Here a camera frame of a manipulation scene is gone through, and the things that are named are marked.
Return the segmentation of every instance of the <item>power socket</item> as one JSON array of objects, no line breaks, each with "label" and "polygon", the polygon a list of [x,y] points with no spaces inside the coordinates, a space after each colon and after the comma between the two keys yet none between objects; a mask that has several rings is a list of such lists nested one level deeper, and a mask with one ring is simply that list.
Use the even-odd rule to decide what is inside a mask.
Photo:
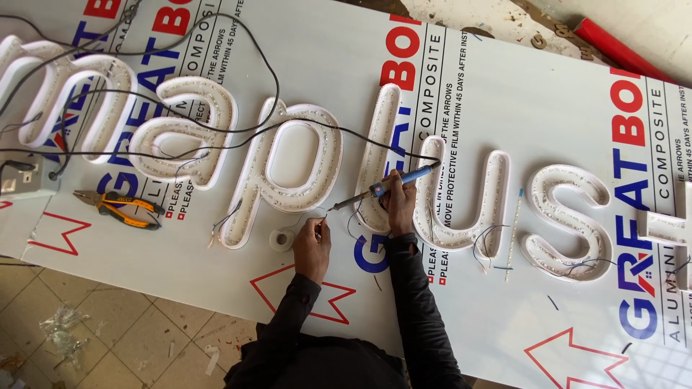
[{"label": "power socket", "polygon": [[51,181],[48,175],[60,168],[59,163],[42,156],[29,156],[13,161],[33,165],[33,170],[19,171],[5,166],[0,183],[0,200],[14,201],[33,197],[53,196],[60,189],[60,180]]}]

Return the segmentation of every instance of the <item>black sleeve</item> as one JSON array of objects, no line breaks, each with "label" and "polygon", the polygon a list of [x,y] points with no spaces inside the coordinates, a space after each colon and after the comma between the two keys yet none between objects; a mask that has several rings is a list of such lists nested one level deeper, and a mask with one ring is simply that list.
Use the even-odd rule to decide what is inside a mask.
[{"label": "black sleeve", "polygon": [[270,388],[289,362],[300,328],[320,294],[319,285],[296,274],[268,325],[242,361],[229,370],[226,389]]},{"label": "black sleeve", "polygon": [[[385,243],[411,386],[413,389],[471,389],[464,382],[452,353],[416,243],[416,235],[412,233]],[[411,245],[415,254],[410,251]]]}]

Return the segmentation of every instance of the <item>black shirt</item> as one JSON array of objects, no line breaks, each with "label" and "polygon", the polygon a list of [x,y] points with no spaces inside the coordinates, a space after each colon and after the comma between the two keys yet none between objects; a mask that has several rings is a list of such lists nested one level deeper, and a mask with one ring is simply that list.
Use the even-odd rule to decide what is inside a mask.
[{"label": "black shirt", "polygon": [[[411,386],[471,389],[459,372],[416,242],[408,234],[385,243]],[[224,378],[226,389],[408,388],[401,360],[372,343],[300,333],[320,290],[302,274],[293,277],[271,322],[242,347],[242,360]]]}]

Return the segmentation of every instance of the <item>blue soldering iron handle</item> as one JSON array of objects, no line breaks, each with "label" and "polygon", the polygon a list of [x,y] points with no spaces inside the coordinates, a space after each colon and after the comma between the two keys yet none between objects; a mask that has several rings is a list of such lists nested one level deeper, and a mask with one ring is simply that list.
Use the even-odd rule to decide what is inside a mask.
[{"label": "blue soldering iron handle", "polygon": [[[425,165],[421,168],[418,168],[416,170],[411,170],[408,173],[404,173],[401,175],[401,180],[403,183],[407,183],[409,181],[413,181],[417,179],[418,177],[422,177],[426,175],[427,173],[432,172],[433,169],[435,169],[437,166],[439,166],[439,162],[430,164],[430,165]],[[384,182],[378,182],[372,186],[370,186],[370,192],[372,193],[373,197],[380,197],[384,195],[389,189],[390,189],[390,182],[389,180],[384,181]]]}]

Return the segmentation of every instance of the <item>pliers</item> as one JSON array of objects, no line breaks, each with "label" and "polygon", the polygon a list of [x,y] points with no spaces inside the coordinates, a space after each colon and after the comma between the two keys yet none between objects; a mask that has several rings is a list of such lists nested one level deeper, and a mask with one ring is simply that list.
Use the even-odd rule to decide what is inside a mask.
[{"label": "pliers", "polygon": [[166,213],[165,209],[156,203],[136,197],[120,196],[117,192],[100,194],[98,192],[94,192],[93,190],[75,190],[73,195],[82,200],[84,203],[89,204],[90,206],[95,206],[101,215],[111,215],[118,221],[121,221],[128,226],[142,228],[145,230],[158,230],[158,228],[161,226],[159,224],[149,223],[148,221],[131,219],[129,216],[120,212],[119,209],[111,204],[131,204],[133,206],[146,208],[150,212],[155,212],[159,215]]}]

